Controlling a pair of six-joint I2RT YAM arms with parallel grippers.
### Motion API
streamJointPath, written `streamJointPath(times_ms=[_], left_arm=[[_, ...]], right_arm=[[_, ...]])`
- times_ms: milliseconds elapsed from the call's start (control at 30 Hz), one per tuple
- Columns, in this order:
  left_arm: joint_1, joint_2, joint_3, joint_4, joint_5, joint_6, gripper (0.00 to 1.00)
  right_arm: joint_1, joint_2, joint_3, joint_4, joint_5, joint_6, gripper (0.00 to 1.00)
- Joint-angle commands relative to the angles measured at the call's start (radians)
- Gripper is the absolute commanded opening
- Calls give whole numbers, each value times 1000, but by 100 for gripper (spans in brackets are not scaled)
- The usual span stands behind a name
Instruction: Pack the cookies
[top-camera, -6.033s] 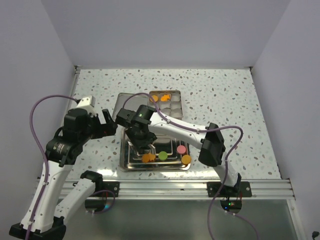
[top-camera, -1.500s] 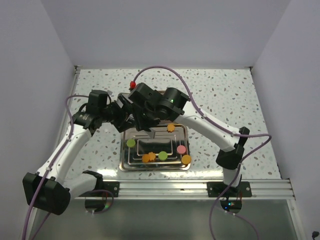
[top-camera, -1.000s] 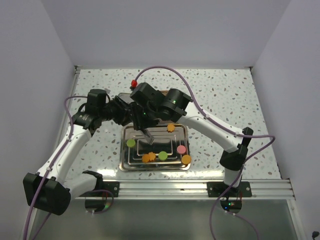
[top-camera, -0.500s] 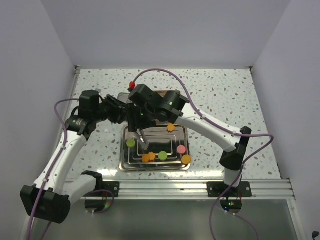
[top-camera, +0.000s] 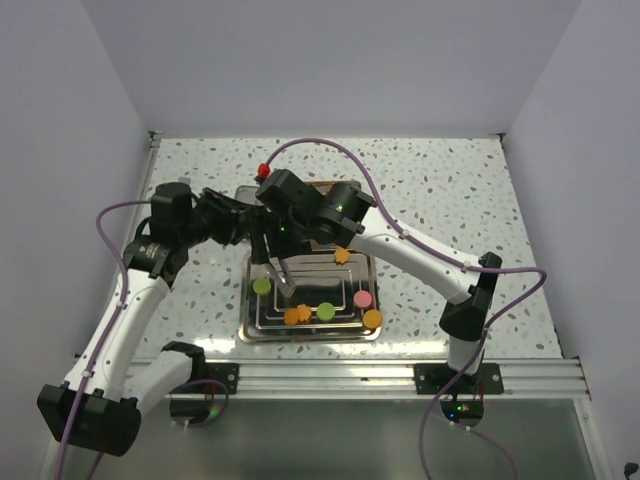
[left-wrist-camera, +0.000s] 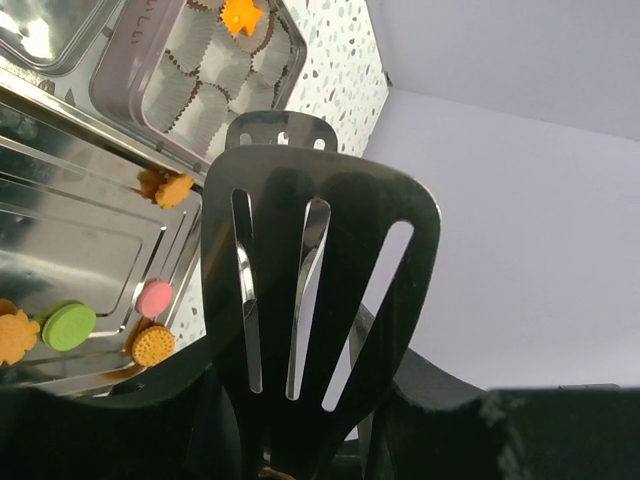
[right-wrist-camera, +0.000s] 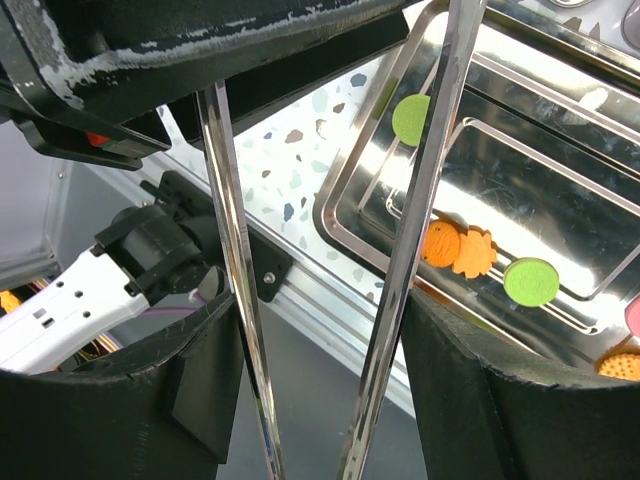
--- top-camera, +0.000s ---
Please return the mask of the orange flower cookie bottom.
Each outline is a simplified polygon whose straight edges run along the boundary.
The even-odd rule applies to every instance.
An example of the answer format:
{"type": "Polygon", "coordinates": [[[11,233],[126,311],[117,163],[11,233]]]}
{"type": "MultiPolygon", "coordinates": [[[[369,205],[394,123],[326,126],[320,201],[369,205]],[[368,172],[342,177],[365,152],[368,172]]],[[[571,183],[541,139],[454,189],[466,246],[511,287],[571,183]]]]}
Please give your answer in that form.
{"type": "Polygon", "coordinates": [[[300,304],[296,307],[298,312],[298,324],[309,324],[313,315],[312,309],[305,304],[300,304]]]}

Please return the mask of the orange round biscuit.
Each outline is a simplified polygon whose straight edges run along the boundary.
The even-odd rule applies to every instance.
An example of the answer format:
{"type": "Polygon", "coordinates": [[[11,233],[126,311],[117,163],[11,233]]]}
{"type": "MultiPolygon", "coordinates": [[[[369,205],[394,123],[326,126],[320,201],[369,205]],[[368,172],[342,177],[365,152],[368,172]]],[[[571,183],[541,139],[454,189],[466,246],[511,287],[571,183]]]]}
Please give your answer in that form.
{"type": "Polygon", "coordinates": [[[369,330],[378,329],[383,322],[383,315],[379,310],[370,309],[367,310],[362,317],[362,324],[369,330]]]}
{"type": "Polygon", "coordinates": [[[297,308],[289,308],[284,312],[283,322],[286,326],[295,326],[300,322],[300,314],[297,308]]]}

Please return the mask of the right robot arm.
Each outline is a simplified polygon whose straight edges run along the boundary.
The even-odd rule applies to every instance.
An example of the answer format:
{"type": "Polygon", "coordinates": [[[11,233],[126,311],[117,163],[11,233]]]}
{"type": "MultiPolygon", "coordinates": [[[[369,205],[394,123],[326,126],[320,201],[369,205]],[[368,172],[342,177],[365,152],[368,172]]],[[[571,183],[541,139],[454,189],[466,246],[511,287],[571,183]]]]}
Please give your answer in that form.
{"type": "Polygon", "coordinates": [[[481,380],[480,346],[502,258],[480,257],[414,232],[395,221],[382,204],[350,182],[325,192],[283,169],[257,189],[256,199],[270,212],[272,246],[288,239],[306,245],[335,245],[381,259],[433,288],[446,304],[439,326],[449,336],[445,379],[451,389],[468,392],[481,380]]]}

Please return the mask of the orange round biscuit bottom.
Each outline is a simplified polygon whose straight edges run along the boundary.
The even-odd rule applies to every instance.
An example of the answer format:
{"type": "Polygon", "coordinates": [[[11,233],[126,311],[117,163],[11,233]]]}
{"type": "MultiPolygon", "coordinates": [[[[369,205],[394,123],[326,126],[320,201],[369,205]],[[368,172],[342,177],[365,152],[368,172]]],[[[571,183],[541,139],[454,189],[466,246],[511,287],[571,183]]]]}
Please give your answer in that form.
{"type": "Polygon", "coordinates": [[[286,326],[295,326],[300,322],[300,314],[297,308],[289,308],[284,312],[283,322],[286,326]]]}

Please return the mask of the silver tin lid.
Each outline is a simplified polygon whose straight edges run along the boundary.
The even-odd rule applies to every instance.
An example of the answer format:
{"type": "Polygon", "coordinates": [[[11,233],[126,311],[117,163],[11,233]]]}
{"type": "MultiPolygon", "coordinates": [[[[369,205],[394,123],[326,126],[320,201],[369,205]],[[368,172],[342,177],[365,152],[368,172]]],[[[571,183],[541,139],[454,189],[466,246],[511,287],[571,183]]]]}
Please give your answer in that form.
{"type": "Polygon", "coordinates": [[[234,194],[234,199],[250,205],[260,205],[261,202],[256,197],[257,186],[241,185],[234,194]]]}

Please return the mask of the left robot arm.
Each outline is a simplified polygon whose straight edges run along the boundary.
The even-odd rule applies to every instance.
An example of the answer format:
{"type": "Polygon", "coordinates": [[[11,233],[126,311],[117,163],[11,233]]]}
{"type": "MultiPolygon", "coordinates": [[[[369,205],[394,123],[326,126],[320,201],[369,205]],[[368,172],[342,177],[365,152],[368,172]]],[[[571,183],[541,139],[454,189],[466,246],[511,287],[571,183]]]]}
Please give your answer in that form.
{"type": "Polygon", "coordinates": [[[180,182],[158,186],[145,204],[148,216],[115,253],[121,277],[91,340],[62,383],[45,385],[38,395],[38,409],[62,451],[73,445],[122,456],[143,416],[167,394],[235,391],[229,380],[209,372],[202,348],[184,342],[169,342],[141,373],[128,371],[190,249],[208,240],[239,243],[250,207],[211,189],[195,194],[180,182]]]}

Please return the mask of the green round cookie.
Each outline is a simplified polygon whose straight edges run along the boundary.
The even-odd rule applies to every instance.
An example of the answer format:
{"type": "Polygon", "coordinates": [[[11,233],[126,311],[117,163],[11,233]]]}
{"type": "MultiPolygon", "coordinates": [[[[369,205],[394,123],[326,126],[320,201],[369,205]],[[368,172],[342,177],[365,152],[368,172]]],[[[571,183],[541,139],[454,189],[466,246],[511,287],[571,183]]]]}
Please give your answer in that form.
{"type": "Polygon", "coordinates": [[[322,322],[331,321],[336,314],[336,309],[333,304],[329,302],[322,302],[316,309],[317,318],[322,322]]]}
{"type": "Polygon", "coordinates": [[[252,284],[252,290],[258,296],[268,295],[272,291],[271,281],[267,277],[257,278],[252,284]]]}

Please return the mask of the metal tongs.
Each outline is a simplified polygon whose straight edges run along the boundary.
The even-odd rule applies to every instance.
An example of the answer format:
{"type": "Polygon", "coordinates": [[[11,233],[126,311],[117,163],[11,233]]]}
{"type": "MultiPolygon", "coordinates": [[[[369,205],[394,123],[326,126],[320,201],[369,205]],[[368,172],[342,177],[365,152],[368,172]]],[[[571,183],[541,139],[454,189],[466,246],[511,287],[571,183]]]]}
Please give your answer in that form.
{"type": "Polygon", "coordinates": [[[284,259],[279,259],[278,264],[279,268],[276,268],[271,262],[267,262],[264,268],[282,295],[291,298],[296,290],[295,281],[287,262],[284,259]]]}

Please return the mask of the pink round cookie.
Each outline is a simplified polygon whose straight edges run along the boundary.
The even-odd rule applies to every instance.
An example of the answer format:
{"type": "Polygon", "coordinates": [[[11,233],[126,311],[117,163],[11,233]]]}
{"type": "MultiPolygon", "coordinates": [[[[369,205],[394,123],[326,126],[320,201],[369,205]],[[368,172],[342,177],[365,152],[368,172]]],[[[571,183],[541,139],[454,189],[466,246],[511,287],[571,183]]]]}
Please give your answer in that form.
{"type": "Polygon", "coordinates": [[[357,308],[368,309],[373,303],[373,297],[369,291],[359,290],[353,296],[353,303],[357,308]]]}

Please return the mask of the orange flower cookie top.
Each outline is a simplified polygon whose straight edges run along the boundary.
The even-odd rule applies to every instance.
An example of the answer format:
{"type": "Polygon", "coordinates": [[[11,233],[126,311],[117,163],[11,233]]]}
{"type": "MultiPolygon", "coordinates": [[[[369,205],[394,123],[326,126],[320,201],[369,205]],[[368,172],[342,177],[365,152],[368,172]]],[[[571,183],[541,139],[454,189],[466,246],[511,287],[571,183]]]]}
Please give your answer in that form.
{"type": "Polygon", "coordinates": [[[343,247],[337,247],[334,251],[334,262],[337,265],[344,265],[350,259],[350,253],[343,247]]]}

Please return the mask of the orange flower cookie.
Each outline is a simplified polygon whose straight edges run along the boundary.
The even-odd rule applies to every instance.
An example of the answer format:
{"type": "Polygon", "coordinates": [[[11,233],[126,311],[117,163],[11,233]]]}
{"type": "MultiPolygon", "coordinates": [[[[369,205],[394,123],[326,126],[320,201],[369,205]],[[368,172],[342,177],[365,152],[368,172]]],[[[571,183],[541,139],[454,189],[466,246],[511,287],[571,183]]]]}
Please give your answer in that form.
{"type": "Polygon", "coordinates": [[[305,304],[300,304],[296,307],[298,312],[298,324],[309,324],[313,315],[312,309],[305,304]]]}
{"type": "Polygon", "coordinates": [[[337,265],[344,265],[350,259],[350,253],[343,247],[337,247],[334,251],[334,262],[337,265]]]}

